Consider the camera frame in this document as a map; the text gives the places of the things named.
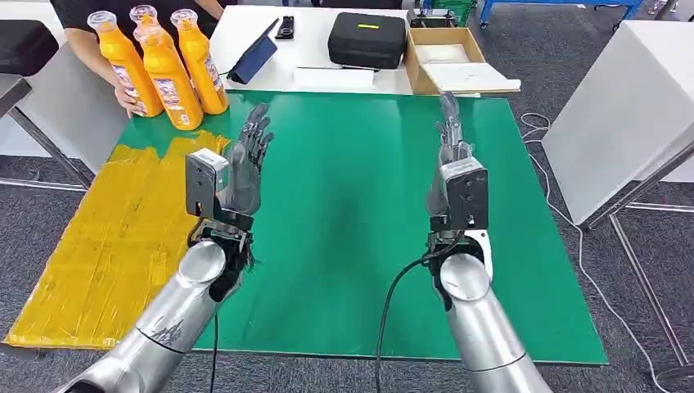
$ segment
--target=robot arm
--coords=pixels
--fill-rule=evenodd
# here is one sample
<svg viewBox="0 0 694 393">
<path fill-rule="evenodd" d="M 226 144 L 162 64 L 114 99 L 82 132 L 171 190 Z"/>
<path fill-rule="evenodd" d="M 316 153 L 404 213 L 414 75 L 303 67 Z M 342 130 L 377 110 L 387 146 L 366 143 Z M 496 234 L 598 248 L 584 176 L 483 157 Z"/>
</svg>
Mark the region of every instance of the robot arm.
<svg viewBox="0 0 694 393">
<path fill-rule="evenodd" d="M 457 244 L 427 263 L 464 367 L 484 393 L 551 393 L 491 287 L 487 171 L 462 139 L 455 97 L 441 95 L 446 119 L 432 187 L 430 251 Z"/>
<path fill-rule="evenodd" d="M 217 308 L 252 264 L 250 217 L 260 206 L 260 169 L 272 139 L 267 106 L 249 115 L 225 159 L 202 149 L 186 157 L 186 210 L 199 217 L 190 249 L 113 350 L 54 393 L 151 393 L 164 388 Z"/>
</svg>

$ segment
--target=yellow tape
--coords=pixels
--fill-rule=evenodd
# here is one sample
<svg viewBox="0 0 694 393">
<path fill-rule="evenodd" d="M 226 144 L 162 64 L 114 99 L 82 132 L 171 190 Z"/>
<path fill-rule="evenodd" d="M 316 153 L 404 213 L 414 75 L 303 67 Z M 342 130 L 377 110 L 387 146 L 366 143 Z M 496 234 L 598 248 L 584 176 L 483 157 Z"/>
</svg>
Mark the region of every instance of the yellow tape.
<svg viewBox="0 0 694 393">
<path fill-rule="evenodd" d="M 118 145 L 5 342 L 107 349 L 120 340 L 187 249 L 196 219 L 185 211 L 185 155 L 226 143 L 206 131 L 175 138 L 161 160 Z"/>
</svg>

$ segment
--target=bottle label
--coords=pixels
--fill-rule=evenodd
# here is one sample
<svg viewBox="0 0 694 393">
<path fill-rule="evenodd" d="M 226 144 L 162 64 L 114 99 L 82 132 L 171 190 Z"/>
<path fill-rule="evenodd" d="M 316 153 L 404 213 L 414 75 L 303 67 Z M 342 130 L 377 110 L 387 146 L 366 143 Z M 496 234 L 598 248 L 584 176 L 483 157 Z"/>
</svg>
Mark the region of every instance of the bottle label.
<svg viewBox="0 0 694 393">
<path fill-rule="evenodd" d="M 161 101 L 164 106 L 169 110 L 171 115 L 171 120 L 175 124 L 179 125 L 190 125 L 191 121 L 186 113 L 186 108 L 180 105 L 180 100 L 178 99 L 178 92 L 176 91 L 176 85 L 172 79 L 158 79 L 153 78 L 154 85 L 159 91 L 161 96 Z"/>
<path fill-rule="evenodd" d="M 145 115 L 147 113 L 147 107 L 145 106 L 145 103 L 142 102 L 140 93 L 138 93 L 135 86 L 133 86 L 133 81 L 130 80 L 128 71 L 122 65 L 111 65 L 111 68 L 113 68 L 113 71 L 118 76 L 118 80 L 120 81 L 120 84 L 123 85 L 125 93 L 130 97 L 135 98 L 135 105 L 139 106 L 141 112 L 138 114 Z"/>
<path fill-rule="evenodd" d="M 219 72 L 217 71 L 217 67 L 214 66 L 214 63 L 212 62 L 212 58 L 210 57 L 210 55 L 207 55 L 207 58 L 205 59 L 205 68 L 207 69 L 207 73 L 210 74 L 214 90 L 221 89 L 222 79 L 219 78 Z"/>
</svg>

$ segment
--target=bottle cap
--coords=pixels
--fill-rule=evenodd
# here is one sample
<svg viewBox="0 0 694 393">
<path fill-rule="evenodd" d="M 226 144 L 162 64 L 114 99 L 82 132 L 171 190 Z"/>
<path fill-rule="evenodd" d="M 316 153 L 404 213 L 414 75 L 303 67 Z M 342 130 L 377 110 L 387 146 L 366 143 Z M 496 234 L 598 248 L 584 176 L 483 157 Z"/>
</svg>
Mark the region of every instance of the bottle cap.
<svg viewBox="0 0 694 393">
<path fill-rule="evenodd" d="M 193 10 L 183 8 L 171 14 L 171 23 L 181 30 L 192 29 L 197 25 L 197 14 Z"/>
<path fill-rule="evenodd" d="M 156 19 L 156 8 L 146 4 L 133 7 L 133 9 L 130 10 L 130 19 L 138 25 L 159 24 L 159 21 Z"/>
<path fill-rule="evenodd" d="M 97 33 L 105 33 L 112 31 L 118 27 L 116 24 L 115 14 L 108 11 L 96 11 L 89 15 L 87 24 Z"/>
<path fill-rule="evenodd" d="M 159 26 L 140 25 L 133 32 L 135 39 L 142 45 L 159 45 L 162 42 L 163 29 Z"/>
</svg>

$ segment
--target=orange bottle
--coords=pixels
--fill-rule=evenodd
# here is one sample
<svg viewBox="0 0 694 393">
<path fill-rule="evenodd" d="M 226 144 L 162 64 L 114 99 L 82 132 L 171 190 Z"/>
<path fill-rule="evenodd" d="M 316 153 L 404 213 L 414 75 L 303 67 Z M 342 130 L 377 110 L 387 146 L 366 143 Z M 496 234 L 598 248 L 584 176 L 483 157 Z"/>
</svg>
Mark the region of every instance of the orange bottle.
<svg viewBox="0 0 694 393">
<path fill-rule="evenodd" d="M 135 29 L 135 38 L 142 45 L 145 70 L 173 126 L 184 131 L 196 129 L 202 122 L 202 107 L 181 58 L 164 42 L 164 29 L 141 26 Z"/>
<path fill-rule="evenodd" d="M 161 27 L 159 20 L 156 19 L 156 8 L 153 6 L 141 5 L 133 7 L 130 10 L 130 19 L 137 24 L 137 27 Z M 167 47 L 170 47 L 174 52 L 176 52 L 176 44 L 174 43 L 174 38 L 171 37 L 168 31 L 162 28 L 162 36 L 164 38 L 164 43 Z"/>
<path fill-rule="evenodd" d="M 137 114 L 152 117 L 161 113 L 164 107 L 145 71 L 142 59 L 137 54 L 135 45 L 118 28 L 115 15 L 108 11 L 97 11 L 87 18 L 87 23 L 99 35 L 101 54 L 110 62 L 125 92 L 140 107 L 140 113 Z"/>
<path fill-rule="evenodd" d="M 183 9 L 171 15 L 171 23 L 178 29 L 178 47 L 197 88 L 205 113 L 218 115 L 229 103 L 217 67 L 210 58 L 210 41 L 197 26 L 197 14 Z"/>
</svg>

